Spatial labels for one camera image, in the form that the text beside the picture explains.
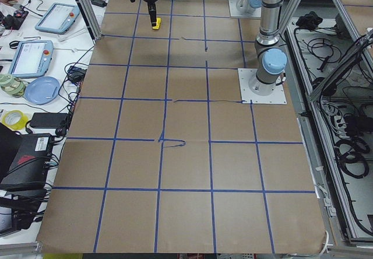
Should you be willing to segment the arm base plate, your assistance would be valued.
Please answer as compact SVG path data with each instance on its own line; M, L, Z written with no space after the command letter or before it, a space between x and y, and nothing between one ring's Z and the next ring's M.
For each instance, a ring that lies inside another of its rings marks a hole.
M232 18L260 19L261 7L253 9L249 7L248 0L228 0L230 16Z
M256 78L257 69L239 68L241 101L245 104L287 104L281 77L273 84L263 84Z

